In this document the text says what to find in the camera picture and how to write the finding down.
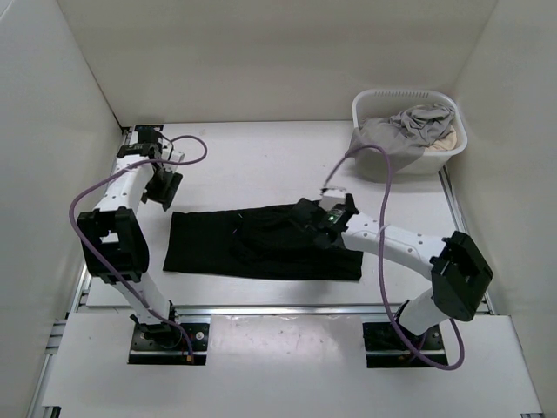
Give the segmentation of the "black trousers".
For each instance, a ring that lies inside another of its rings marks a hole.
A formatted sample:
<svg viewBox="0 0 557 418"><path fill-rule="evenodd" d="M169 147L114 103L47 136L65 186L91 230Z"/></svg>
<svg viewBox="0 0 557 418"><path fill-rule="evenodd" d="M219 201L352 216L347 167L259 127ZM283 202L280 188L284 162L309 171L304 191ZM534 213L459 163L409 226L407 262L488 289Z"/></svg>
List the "black trousers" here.
<svg viewBox="0 0 557 418"><path fill-rule="evenodd" d="M360 280L363 253L317 247L290 221L292 208L174 212L163 270L263 280Z"/></svg>

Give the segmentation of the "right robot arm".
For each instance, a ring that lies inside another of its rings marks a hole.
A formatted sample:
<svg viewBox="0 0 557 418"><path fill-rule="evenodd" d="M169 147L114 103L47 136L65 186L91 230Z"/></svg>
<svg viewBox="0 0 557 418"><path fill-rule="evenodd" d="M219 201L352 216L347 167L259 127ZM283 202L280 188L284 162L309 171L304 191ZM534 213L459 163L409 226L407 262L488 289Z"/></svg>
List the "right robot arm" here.
<svg viewBox="0 0 557 418"><path fill-rule="evenodd" d="M329 190L319 202L301 199L291 219L318 247L383 256L430 282L395 317L391 337L399 347L414 346L445 320L472 320L493 279L492 268L468 234L437 237L382 226L356 208L350 193Z"/></svg>

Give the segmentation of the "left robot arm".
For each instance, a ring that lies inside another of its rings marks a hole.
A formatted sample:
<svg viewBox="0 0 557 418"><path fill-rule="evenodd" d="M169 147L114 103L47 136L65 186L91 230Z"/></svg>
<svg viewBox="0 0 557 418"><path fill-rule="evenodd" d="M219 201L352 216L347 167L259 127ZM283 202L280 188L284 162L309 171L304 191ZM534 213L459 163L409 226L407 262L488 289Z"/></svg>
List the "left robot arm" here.
<svg viewBox="0 0 557 418"><path fill-rule="evenodd" d="M77 227L113 270L119 280L92 252L83 246L89 273L116 288L134 309L131 316L147 340L170 349L182 340L183 328L175 309L148 274L150 255L138 223L136 210L152 201L166 211L183 176L171 166L185 155L173 149L160 126L140 126L131 142L120 147L116 171L122 175L109 182L104 196L89 212L77 216Z"/></svg>

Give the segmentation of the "black label sticker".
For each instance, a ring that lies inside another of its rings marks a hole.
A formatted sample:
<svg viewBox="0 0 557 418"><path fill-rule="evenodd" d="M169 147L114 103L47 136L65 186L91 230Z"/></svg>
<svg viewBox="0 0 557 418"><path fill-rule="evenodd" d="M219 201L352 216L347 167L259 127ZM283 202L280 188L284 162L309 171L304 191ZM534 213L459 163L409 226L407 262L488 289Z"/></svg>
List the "black label sticker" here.
<svg viewBox="0 0 557 418"><path fill-rule="evenodd" d="M154 130L154 131L162 131L164 129L164 125L135 125L134 131L145 131L145 130Z"/></svg>

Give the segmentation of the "grey garment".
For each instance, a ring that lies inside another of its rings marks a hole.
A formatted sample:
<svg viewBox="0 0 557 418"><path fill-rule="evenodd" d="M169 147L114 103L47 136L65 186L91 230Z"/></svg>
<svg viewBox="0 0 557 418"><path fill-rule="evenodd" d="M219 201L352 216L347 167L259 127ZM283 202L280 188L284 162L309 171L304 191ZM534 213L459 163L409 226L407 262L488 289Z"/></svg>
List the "grey garment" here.
<svg viewBox="0 0 557 418"><path fill-rule="evenodd" d="M346 152L356 173L383 182L387 171L402 175L437 172L451 152L426 152L437 138L446 135L456 116L451 105L420 104L390 117L367 118L355 128Z"/></svg>

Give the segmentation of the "white laundry basket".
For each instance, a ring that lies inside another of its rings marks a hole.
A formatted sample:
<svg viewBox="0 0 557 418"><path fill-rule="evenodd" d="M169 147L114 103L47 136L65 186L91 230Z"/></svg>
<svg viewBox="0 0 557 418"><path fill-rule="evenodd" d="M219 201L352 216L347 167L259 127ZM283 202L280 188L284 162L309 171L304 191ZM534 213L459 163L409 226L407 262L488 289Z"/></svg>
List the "white laundry basket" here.
<svg viewBox="0 0 557 418"><path fill-rule="evenodd" d="M352 101L352 121L348 149L381 147L394 174L434 174L467 145L457 105L436 91L362 91Z"/></svg>

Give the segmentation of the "beige garment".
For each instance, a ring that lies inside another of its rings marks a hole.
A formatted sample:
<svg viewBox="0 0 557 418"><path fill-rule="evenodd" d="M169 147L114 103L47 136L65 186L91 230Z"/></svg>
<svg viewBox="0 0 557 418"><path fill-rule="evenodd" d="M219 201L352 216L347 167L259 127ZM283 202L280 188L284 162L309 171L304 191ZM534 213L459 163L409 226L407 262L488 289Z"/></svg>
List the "beige garment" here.
<svg viewBox="0 0 557 418"><path fill-rule="evenodd" d="M458 145L458 135L454 127L451 125L446 135L442 138L437 138L430 146L428 146L426 152L449 152L455 149Z"/></svg>

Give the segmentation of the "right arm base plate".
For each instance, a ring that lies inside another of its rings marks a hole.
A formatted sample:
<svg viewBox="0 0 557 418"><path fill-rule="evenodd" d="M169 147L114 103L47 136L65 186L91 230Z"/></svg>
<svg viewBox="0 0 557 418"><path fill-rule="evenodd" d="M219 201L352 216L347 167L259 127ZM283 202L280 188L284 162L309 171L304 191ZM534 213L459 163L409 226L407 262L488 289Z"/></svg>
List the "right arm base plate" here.
<svg viewBox="0 0 557 418"><path fill-rule="evenodd" d="M367 368L430 367L408 349L395 333L390 322L365 322L362 327ZM444 366L448 365L439 326L430 328L422 336L409 334L407 338L430 361Z"/></svg>

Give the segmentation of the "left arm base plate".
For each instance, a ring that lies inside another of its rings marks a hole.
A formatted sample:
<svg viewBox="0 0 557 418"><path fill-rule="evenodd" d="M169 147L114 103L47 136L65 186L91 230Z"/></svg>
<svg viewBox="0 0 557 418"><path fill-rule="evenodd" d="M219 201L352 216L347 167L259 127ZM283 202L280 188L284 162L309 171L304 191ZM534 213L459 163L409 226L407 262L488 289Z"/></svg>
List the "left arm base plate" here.
<svg viewBox="0 0 557 418"><path fill-rule="evenodd" d="M170 338L148 338L138 325L131 336L128 363L131 365L204 366L206 364L210 324L203 322L182 323L181 327L191 341L187 342L179 331L172 331Z"/></svg>

